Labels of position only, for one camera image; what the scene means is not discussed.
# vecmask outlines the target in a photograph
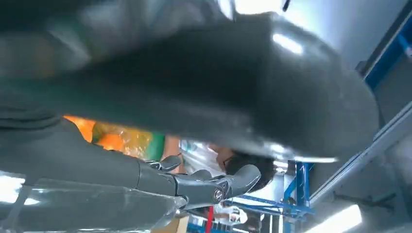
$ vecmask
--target blue metal frame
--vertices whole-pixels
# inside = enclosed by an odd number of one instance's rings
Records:
[[[412,49],[411,45],[408,43],[408,39],[412,40],[412,18],[408,19],[403,28],[396,35],[396,39],[390,43],[387,50],[372,68],[371,72],[365,77],[365,82],[372,89],[375,89],[378,86],[403,54],[409,56],[410,50]]]

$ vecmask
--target cardboard box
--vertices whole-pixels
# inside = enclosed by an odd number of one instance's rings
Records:
[[[186,233],[189,217],[174,218],[166,227],[151,230],[152,233]]]

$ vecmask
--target dark hair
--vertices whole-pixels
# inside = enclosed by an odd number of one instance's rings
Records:
[[[261,177],[255,186],[249,190],[250,193],[262,189],[273,179],[273,176],[276,173],[276,166],[273,165],[273,161],[274,159],[271,158],[234,151],[233,156],[224,164],[224,168],[226,170],[226,174],[234,175],[245,165],[255,165],[259,169]]]

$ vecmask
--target transparent plastic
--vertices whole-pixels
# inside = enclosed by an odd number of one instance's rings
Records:
[[[24,182],[13,180],[20,186]],[[146,232],[166,226],[186,204],[180,197],[107,185],[40,179],[30,188],[12,232]],[[2,210],[10,211],[10,206],[0,202]]]

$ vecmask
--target robotic hand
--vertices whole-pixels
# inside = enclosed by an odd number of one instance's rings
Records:
[[[178,156],[169,156],[163,161],[146,161],[151,168],[159,172],[172,171],[180,165]],[[184,209],[211,206],[222,200],[245,194],[260,179],[260,172],[254,165],[242,167],[235,175],[213,177],[206,170],[199,170],[192,175],[169,174],[175,182],[175,196],[183,197],[188,203]]]

